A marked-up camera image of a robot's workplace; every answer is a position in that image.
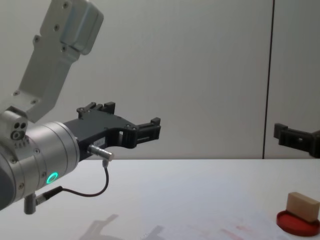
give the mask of small wooden cube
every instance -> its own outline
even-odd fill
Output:
[[[288,195],[286,210],[297,217],[312,223],[318,219],[320,202],[302,195],[291,192]]]

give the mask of white table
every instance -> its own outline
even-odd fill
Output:
[[[197,183],[199,177],[214,178],[217,184],[220,184],[219,179],[236,180],[274,221],[277,213],[285,209],[289,192],[297,191],[320,200],[320,160],[317,159],[114,160],[109,166],[109,174],[110,185],[102,196],[84,198],[63,192],[38,206],[34,215],[23,213],[23,201],[2,210],[0,238],[139,240],[146,234],[143,226],[148,224],[143,216],[145,202],[142,197],[146,196],[145,193],[166,199],[166,190],[161,189],[161,183],[170,181],[169,184],[179,193],[186,180],[194,182],[192,188],[200,187],[203,182]],[[101,161],[87,160],[81,162],[74,172],[37,194],[59,185],[83,193],[95,193],[104,182]],[[165,211],[161,206],[154,207],[160,212]],[[158,228],[155,233],[161,232],[161,227]]]

